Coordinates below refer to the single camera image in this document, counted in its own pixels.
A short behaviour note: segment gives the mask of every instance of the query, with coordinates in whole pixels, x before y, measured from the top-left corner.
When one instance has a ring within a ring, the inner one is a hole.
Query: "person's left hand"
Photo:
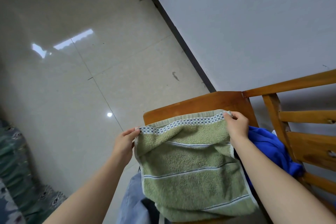
[[[121,164],[125,167],[132,158],[134,147],[133,140],[140,133],[140,129],[130,128],[119,134],[114,142],[112,156],[117,157]]]

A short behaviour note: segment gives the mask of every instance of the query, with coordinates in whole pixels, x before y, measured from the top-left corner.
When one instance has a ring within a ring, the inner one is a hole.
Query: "floor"
[[[0,0],[0,113],[70,195],[146,111],[208,90],[151,0]],[[133,158],[105,219],[114,223]]]

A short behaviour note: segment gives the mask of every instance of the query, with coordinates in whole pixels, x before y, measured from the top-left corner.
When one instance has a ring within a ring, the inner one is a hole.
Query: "chair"
[[[336,110],[329,111],[281,111],[279,92],[299,90],[309,87],[336,83],[336,69],[313,74],[286,82],[259,87],[246,91],[219,91],[168,105],[143,115],[145,125],[188,113],[216,109],[238,111],[245,115],[250,125],[258,127],[251,106],[250,97],[262,96],[268,109],[271,122],[280,141],[286,146],[293,161],[306,162],[318,167],[336,171],[336,137],[291,132],[288,122],[335,124]],[[310,185],[317,186],[336,195],[336,183],[305,172],[298,181],[314,194]],[[314,194],[334,214],[335,208],[329,202]],[[217,223],[218,220],[195,223]]]

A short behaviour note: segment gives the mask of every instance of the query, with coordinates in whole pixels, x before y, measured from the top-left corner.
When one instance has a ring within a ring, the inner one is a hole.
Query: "wall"
[[[247,90],[336,68],[336,0],[159,1],[216,90]],[[336,108],[334,85],[279,97],[285,110]],[[262,99],[251,102],[259,125],[271,129]],[[291,128],[336,135],[330,125]],[[336,181],[335,173],[321,175]]]

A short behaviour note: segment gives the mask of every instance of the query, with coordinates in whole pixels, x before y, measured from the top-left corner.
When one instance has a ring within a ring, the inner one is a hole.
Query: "floor stain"
[[[178,77],[175,75],[175,73],[176,73],[176,72],[172,72],[174,78],[175,78],[176,80],[180,81],[180,80],[178,79]]]

